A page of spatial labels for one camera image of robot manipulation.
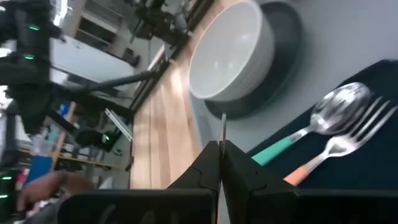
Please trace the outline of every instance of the gray table surface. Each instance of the gray table surface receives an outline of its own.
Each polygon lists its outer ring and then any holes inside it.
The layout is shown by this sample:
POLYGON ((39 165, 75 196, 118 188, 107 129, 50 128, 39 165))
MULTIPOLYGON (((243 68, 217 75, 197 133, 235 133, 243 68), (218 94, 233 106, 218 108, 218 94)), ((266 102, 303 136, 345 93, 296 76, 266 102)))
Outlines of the gray table surface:
MULTIPOLYGON (((300 65, 272 104, 253 116, 228 121, 226 138, 243 151, 274 134, 340 82, 382 59, 398 59, 398 1, 291 0, 302 18, 300 65)), ((220 121, 191 96, 202 146, 218 139, 220 121)), ((229 223, 223 194, 219 223, 229 223)))

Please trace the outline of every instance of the fork tines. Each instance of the fork tines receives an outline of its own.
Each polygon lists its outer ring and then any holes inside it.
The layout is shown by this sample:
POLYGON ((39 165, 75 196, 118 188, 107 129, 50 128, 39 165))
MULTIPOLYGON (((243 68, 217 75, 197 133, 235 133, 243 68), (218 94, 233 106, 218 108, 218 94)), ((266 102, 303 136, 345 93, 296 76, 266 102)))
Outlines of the fork tines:
MULTIPOLYGON (((360 127, 360 125, 365 121, 365 119, 372 113, 372 111, 375 109, 377 104, 381 101, 382 97, 377 98, 372 105, 366 110, 365 114, 362 115, 362 118, 355 124, 355 126, 352 128, 352 130, 347 134, 348 136, 351 136, 352 138, 355 138, 358 140, 360 136, 364 134, 364 132, 370 127, 370 125, 376 120, 376 118, 381 114, 381 112, 384 110, 384 108, 389 104, 390 101, 386 101, 383 103, 380 108, 374 112, 373 116, 366 122, 366 124, 355 134, 354 132, 360 127)), ((364 144, 367 142, 373 135, 382 127, 384 123, 394 114, 394 112, 398 109, 398 106, 393 107, 390 109, 386 115, 384 115, 383 118, 359 141, 360 144, 364 144)))

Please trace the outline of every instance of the person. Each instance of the person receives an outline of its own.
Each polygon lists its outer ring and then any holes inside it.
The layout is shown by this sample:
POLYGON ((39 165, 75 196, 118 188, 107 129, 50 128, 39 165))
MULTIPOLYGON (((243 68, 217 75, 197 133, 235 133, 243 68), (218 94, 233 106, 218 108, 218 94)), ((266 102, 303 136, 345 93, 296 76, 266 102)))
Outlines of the person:
POLYGON ((94 185, 83 175, 72 172, 52 172, 27 184, 20 192, 17 200, 17 211, 24 212, 29 205, 48 200, 62 189, 65 197, 57 203, 43 208, 29 217, 25 224, 56 224, 57 213, 61 203, 75 194, 94 190, 94 185))

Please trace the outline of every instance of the teal spoon handle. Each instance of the teal spoon handle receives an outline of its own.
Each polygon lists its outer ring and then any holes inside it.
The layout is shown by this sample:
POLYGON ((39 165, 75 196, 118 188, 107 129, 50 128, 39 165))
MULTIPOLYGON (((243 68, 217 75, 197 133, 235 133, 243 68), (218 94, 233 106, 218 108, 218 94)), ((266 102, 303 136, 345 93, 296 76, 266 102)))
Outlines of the teal spoon handle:
POLYGON ((279 154, 284 152, 292 144, 308 134, 310 131, 311 130, 309 127, 303 128, 300 131, 297 131, 296 133, 277 141, 273 145, 252 156, 252 159, 254 159, 258 164, 264 166, 269 161, 273 160, 279 154))

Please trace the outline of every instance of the green led light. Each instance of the green led light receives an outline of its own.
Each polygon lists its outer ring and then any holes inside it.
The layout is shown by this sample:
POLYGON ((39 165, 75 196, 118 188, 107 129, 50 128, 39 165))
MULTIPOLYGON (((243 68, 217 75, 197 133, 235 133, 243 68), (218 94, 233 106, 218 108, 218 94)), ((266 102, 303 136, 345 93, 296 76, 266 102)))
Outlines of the green led light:
POLYGON ((37 26, 30 26, 29 29, 32 29, 32 30, 40 30, 37 26))

